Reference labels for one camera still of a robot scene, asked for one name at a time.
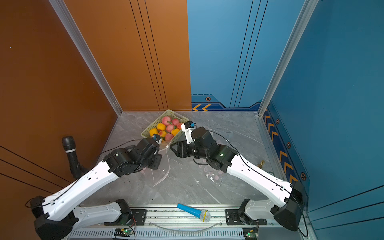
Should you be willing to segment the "clear zip-top bag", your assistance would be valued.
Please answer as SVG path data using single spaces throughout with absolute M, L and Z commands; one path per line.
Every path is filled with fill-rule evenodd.
M 172 154 L 173 151 L 170 150 L 169 145 L 166 143 L 162 143 L 160 145 L 159 154 L 162 155 L 159 167 L 157 170 L 152 170 L 152 176 L 153 176 L 153 186 L 159 185 L 165 178 L 169 175 L 170 172 L 170 154 Z

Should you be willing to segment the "light green perforated basket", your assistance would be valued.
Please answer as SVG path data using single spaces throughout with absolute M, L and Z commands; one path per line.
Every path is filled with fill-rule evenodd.
M 183 123 L 183 124 L 189 121 L 189 119 L 183 115 L 180 115 L 172 110 L 166 110 L 157 119 L 155 119 L 144 131 L 142 131 L 141 136 L 143 138 L 149 138 L 150 129 L 157 128 L 157 124 L 162 123 L 162 118 L 166 116 L 170 117 L 172 120 L 178 119 L 180 123 Z M 176 136 L 174 136 L 174 138 L 170 142 L 166 142 L 165 138 L 163 138 L 163 143 L 166 143 L 167 145 L 170 146 L 176 143 L 183 135 L 184 135 L 183 131 L 180 130 L 179 133 Z

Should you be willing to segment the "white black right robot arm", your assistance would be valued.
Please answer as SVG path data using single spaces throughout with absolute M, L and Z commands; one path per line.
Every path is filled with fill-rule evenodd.
M 203 127 L 184 131 L 186 140 L 171 145 L 179 158 L 204 159 L 215 170 L 234 176 L 268 197 L 266 201 L 244 200 L 239 208 L 243 222 L 253 225 L 258 219 L 273 218 L 282 227 L 298 231 L 305 219 L 308 195 L 303 184 L 276 178 L 247 161 L 231 144 L 218 144 L 212 131 Z

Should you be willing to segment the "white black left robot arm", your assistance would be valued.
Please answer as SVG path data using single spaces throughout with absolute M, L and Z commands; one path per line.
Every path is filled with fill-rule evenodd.
M 136 146 L 119 148 L 99 162 L 78 180 L 47 197 L 30 200 L 35 216 L 35 231 L 42 240 L 62 240 L 73 230 L 91 225 L 131 225 L 133 213 L 125 200 L 110 204 L 80 207 L 80 203 L 109 183 L 144 168 L 157 170 L 162 155 L 162 138 L 155 134 L 142 139 Z

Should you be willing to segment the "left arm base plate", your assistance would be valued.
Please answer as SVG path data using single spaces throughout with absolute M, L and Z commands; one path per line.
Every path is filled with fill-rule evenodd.
M 131 210 L 130 214 L 122 214 L 114 222 L 105 222 L 105 226 L 144 226 L 147 218 L 146 209 Z

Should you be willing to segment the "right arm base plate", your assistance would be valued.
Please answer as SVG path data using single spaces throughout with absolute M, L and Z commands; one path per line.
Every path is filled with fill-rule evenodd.
M 238 209 L 226 209 L 225 214 L 226 214 L 226 223 L 228 226 L 237 226 L 237 225 L 266 226 L 267 225 L 266 219 L 252 220 L 245 213 L 241 212 Z

